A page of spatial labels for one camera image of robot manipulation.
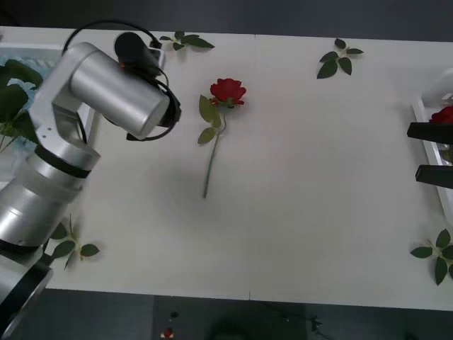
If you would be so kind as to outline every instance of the green leaf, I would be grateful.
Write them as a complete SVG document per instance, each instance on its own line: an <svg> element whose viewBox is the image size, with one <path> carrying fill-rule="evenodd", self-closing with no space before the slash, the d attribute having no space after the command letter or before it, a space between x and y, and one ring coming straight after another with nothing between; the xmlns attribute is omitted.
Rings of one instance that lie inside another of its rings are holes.
<svg viewBox="0 0 453 340"><path fill-rule="evenodd" d="M215 129L218 129L221 126L222 126L222 121L220 120L220 117L214 118L214 120L212 121L212 127Z"/></svg>
<svg viewBox="0 0 453 340"><path fill-rule="evenodd" d="M28 111L22 112L19 118L13 122L13 127L17 129L18 134L27 140L35 144L40 144L38 137L36 136L35 126L31 121L31 117Z"/></svg>
<svg viewBox="0 0 453 340"><path fill-rule="evenodd" d="M0 90L0 123L12 121L27 101L27 93L17 84Z"/></svg>
<svg viewBox="0 0 453 340"><path fill-rule="evenodd" d="M329 60L335 60L338 58L338 53L335 51L326 53L319 62L328 62Z"/></svg>
<svg viewBox="0 0 453 340"><path fill-rule="evenodd" d="M453 260L453 246L448 246L442 250L442 255L449 260Z"/></svg>
<svg viewBox="0 0 453 340"><path fill-rule="evenodd" d="M318 79L325 79L333 76L338 69L337 62L331 60L330 62L325 62L322 68L319 70Z"/></svg>
<svg viewBox="0 0 453 340"><path fill-rule="evenodd" d="M64 265L64 270L66 270L66 268L68 268L69 264L71 264L76 257L77 257L77 251L73 251L71 253L71 255L69 255L69 257L66 261L66 264Z"/></svg>
<svg viewBox="0 0 453 340"><path fill-rule="evenodd" d="M181 48L184 48L184 45L174 42L173 48L175 49L175 51L179 51Z"/></svg>
<svg viewBox="0 0 453 340"><path fill-rule="evenodd" d="M341 39L336 38L335 39L335 46L338 47L340 50L343 50L346 48L346 42L344 42Z"/></svg>
<svg viewBox="0 0 453 340"><path fill-rule="evenodd" d="M340 64L340 67L344 72L346 72L349 75L352 74L351 59L349 59L348 57L343 57L338 60L338 63Z"/></svg>
<svg viewBox="0 0 453 340"><path fill-rule="evenodd" d="M188 34L181 38L181 44L189 44L194 38L200 37L198 34Z"/></svg>
<svg viewBox="0 0 453 340"><path fill-rule="evenodd" d="M359 50L358 48L348 48L346 50L346 53L349 55L361 55L363 51Z"/></svg>
<svg viewBox="0 0 453 340"><path fill-rule="evenodd" d="M94 244L85 244L80 251L80 255L90 257L96 255L98 252L99 249Z"/></svg>
<svg viewBox="0 0 453 340"><path fill-rule="evenodd" d="M57 228L55 229L54 233L50 237L51 239L63 239L66 236L68 236L68 231L66 231L66 228L62 223L57 225Z"/></svg>
<svg viewBox="0 0 453 340"><path fill-rule="evenodd" d="M52 254L53 259L58 259L60 257L68 255L71 251L74 250L74 247L76 244L73 241L64 241L60 243L54 250L54 253Z"/></svg>
<svg viewBox="0 0 453 340"><path fill-rule="evenodd" d="M211 123L214 119L219 117L219 113L217 112L215 105L205 96L200 96L198 109L200 110L201 118L203 118L207 123Z"/></svg>
<svg viewBox="0 0 453 340"><path fill-rule="evenodd" d="M194 37L191 39L186 39L185 44L189 44L195 47L201 47L201 48L214 48L214 45L209 44L206 40L203 40L202 38L199 37Z"/></svg>
<svg viewBox="0 0 453 340"><path fill-rule="evenodd" d="M181 30L177 30L175 32L175 38L178 39L178 40L180 40L184 35L185 35L185 33L183 31L181 31Z"/></svg>
<svg viewBox="0 0 453 340"><path fill-rule="evenodd" d="M39 72L28 67L27 65L18 62L17 60L10 59L5 63L5 67L11 68L12 78L20 79L26 83L32 83L38 88L42 83L42 77Z"/></svg>
<svg viewBox="0 0 453 340"><path fill-rule="evenodd" d="M441 257L438 257L436 260L436 267L435 267L435 278L436 278L436 285L439 285L444 280L445 276L448 272L447 262L444 261Z"/></svg>
<svg viewBox="0 0 453 340"><path fill-rule="evenodd" d="M215 136L215 129L213 127L209 127L204 129L201 132L201 135L198 137L198 144L206 144L212 140Z"/></svg>
<svg viewBox="0 0 453 340"><path fill-rule="evenodd" d="M445 248L450 243L451 237L448 230L443 229L437 237L436 246L439 248Z"/></svg>
<svg viewBox="0 0 453 340"><path fill-rule="evenodd" d="M411 251L411 254L418 259L426 259L432 255L432 248L430 246L420 246Z"/></svg>

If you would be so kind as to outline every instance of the black ring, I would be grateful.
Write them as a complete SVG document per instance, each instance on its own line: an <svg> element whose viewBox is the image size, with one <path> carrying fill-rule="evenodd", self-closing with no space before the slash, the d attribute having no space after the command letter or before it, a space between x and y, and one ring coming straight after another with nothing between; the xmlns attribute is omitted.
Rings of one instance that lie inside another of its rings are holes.
<svg viewBox="0 0 453 340"><path fill-rule="evenodd" d="M78 179L85 179L88 177L91 171L80 169L74 165L66 163L63 159L55 156L49 150L38 145L35 149L36 155L41 158L44 162L52 165L54 168L57 168L64 173L77 177Z"/></svg>

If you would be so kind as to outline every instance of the rose stem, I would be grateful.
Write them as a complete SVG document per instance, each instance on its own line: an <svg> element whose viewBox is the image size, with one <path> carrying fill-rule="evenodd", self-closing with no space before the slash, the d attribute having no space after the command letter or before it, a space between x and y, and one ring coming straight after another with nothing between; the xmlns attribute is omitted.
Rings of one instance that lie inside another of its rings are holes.
<svg viewBox="0 0 453 340"><path fill-rule="evenodd" d="M215 149L217 148L217 145L219 144L219 137L220 137L220 134L217 133L215 136L214 149L212 149L212 153L211 153L210 165L207 167L207 174L206 174L206 180L205 180L205 191L203 192L203 198L206 198L207 187L210 184L212 161L214 160Z"/></svg>
<svg viewBox="0 0 453 340"><path fill-rule="evenodd" d="M225 131L225 129L227 128L226 126L227 126L227 119L225 118L225 115L224 115L224 128L216 134L215 143L214 143L214 149L212 149L212 153L211 153L210 165L207 167L207 174L206 174L206 180L205 180L205 190L203 192L203 198L206 198L207 187L210 184L212 161L214 160L215 150L217 148L217 145L219 144L219 137Z"/></svg>

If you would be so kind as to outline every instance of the black cable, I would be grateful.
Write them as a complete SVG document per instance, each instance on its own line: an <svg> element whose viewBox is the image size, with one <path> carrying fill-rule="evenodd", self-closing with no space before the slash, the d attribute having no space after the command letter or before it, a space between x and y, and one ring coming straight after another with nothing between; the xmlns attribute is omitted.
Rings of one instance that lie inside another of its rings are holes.
<svg viewBox="0 0 453 340"><path fill-rule="evenodd" d="M82 133L82 140L84 141L85 144L87 144L88 141L86 139L86 131L85 131L84 123L82 122L82 119L80 118L80 115L78 112L76 112L76 117L77 117L77 122L79 123L80 131Z"/></svg>
<svg viewBox="0 0 453 340"><path fill-rule="evenodd" d="M118 25L124 25L124 26L129 26L129 27L135 28L136 30L140 30L143 33L145 33L146 35L148 35L151 38L151 44L152 45L154 45L154 46L160 45L157 48L160 48L162 46L162 44L157 40L157 38L152 33L150 33L148 30L145 30L141 26L138 26L138 25L135 25L134 23L129 23L129 22L123 21L123 20L105 19L105 20L92 21L92 22L87 23L87 24L77 28L76 30L74 30L74 32L71 33L71 35L67 38L66 42L64 43L62 55L67 51L67 49L69 47L69 44L71 43L71 41L74 39L74 37L77 34L79 34L82 30L87 29L88 27L95 26L95 25L98 25L100 23L116 23Z"/></svg>
<svg viewBox="0 0 453 340"><path fill-rule="evenodd" d="M173 105L174 113L177 115L177 117L176 117L176 119L173 120L173 122L168 127L168 129L165 130L160 135L147 137L147 138L144 138L143 140L139 140L139 139L135 138L134 136L132 136L131 134L127 134L127 140L131 140L131 141L135 141L135 142L138 142L138 141L140 141L140 142L148 142L150 140L158 140L158 139L160 139L162 137L165 137L168 133L170 133L170 131L172 131L172 129L175 127L176 123L179 121L180 108L178 107L178 103L179 103L178 99L176 99L175 95L170 90L170 88L167 85L165 85L164 83L162 83L162 81L159 81L159 80L157 80L155 78L151 78L148 74L145 74L144 72L141 72L139 70L137 70L136 75L141 77L143 80L147 81L151 85L154 83L155 86L156 85L162 86L166 90L166 95L170 98L170 102Z"/></svg>
<svg viewBox="0 0 453 340"><path fill-rule="evenodd" d="M43 244L42 246L42 253L45 253L45 250L47 249L47 245L49 244L49 239Z"/></svg>

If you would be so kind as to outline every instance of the leaf cluster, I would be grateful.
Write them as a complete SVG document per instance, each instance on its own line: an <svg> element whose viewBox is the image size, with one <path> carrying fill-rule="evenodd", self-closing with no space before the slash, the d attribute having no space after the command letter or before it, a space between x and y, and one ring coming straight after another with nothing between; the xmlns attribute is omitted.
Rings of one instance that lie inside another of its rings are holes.
<svg viewBox="0 0 453 340"><path fill-rule="evenodd" d="M60 223L58 224L57 228L50 238L59 241L63 240L63 242L55 247L52 258L59 259L60 257L69 255L64 269L68 267L68 265L74 260L77 254L79 255L80 260L83 261L85 257L92 257L100 252L99 248L94 244L85 244L84 246L80 245L76 235L74 234L70 216L69 232L66 227L62 223Z"/></svg>
<svg viewBox="0 0 453 340"><path fill-rule="evenodd" d="M214 48L214 45L208 43L206 40L200 38L198 34L186 35L183 31L177 30L173 37L162 36L162 41L173 41L173 49L179 51L186 46L194 46L201 48Z"/></svg>
<svg viewBox="0 0 453 340"><path fill-rule="evenodd" d="M333 76L337 70L338 65L347 74L352 74L352 62L350 57L361 55L362 50L358 48L351 48L346 45L346 42L341 39L335 40L335 46L340 50L340 54L336 51L326 53L319 62L323 63L319 72L318 79L325 79Z"/></svg>
<svg viewBox="0 0 453 340"><path fill-rule="evenodd" d="M437 236L436 245L420 246L411 251L411 254L418 259L427 259L433 254L436 256L434 269L436 284L439 285L449 272L453 278L453 244L450 244L452 238L448 230L444 229Z"/></svg>

